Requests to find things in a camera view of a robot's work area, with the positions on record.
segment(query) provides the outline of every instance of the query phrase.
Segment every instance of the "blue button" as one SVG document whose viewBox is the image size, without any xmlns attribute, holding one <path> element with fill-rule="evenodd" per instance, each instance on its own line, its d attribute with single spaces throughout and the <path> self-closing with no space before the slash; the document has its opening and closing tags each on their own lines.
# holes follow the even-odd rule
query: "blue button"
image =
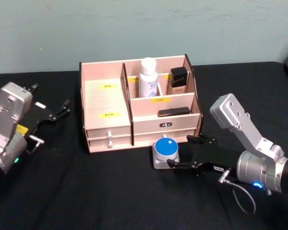
<svg viewBox="0 0 288 230">
<path fill-rule="evenodd" d="M 178 144 L 172 138 L 161 138 L 156 142 L 155 148 L 159 154 L 170 156 L 178 151 Z"/>
</svg>

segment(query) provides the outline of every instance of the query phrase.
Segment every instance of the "drawer knob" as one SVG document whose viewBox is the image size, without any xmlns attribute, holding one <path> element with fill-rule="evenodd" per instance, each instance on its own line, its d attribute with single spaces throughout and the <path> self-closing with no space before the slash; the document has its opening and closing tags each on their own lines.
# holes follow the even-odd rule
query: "drawer knob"
<svg viewBox="0 0 288 230">
<path fill-rule="evenodd" d="M 108 139 L 112 139 L 113 138 L 112 133 L 110 131 L 108 132 L 107 138 Z"/>
<path fill-rule="evenodd" d="M 113 147 L 113 141 L 110 140 L 109 143 L 108 143 L 108 148 L 112 148 Z"/>
</svg>

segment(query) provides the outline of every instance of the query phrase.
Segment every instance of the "light blue wall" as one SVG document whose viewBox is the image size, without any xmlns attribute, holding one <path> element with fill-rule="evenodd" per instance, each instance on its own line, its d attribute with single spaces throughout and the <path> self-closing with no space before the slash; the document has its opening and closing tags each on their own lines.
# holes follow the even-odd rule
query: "light blue wall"
<svg viewBox="0 0 288 230">
<path fill-rule="evenodd" d="M 288 0 L 0 0 L 0 73 L 184 53 L 283 62 Z"/>
</svg>

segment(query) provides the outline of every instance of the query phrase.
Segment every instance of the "white bottle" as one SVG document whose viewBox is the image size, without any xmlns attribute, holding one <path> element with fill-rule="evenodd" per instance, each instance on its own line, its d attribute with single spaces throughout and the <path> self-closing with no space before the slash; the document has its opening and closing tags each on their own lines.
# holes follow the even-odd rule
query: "white bottle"
<svg viewBox="0 0 288 230">
<path fill-rule="evenodd" d="M 146 57 L 141 61 L 141 73 L 139 80 L 139 96 L 155 97 L 157 96 L 157 62 L 151 57 Z"/>
</svg>

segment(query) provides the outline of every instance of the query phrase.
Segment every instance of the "blue led light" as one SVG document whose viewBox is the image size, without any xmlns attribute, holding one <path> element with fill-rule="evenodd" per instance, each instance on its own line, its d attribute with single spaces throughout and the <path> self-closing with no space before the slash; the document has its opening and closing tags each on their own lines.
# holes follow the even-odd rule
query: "blue led light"
<svg viewBox="0 0 288 230">
<path fill-rule="evenodd" d="M 253 186 L 257 187 L 257 188 L 263 188 L 262 184 L 261 183 L 258 183 L 258 182 L 254 182 L 253 183 Z"/>
</svg>

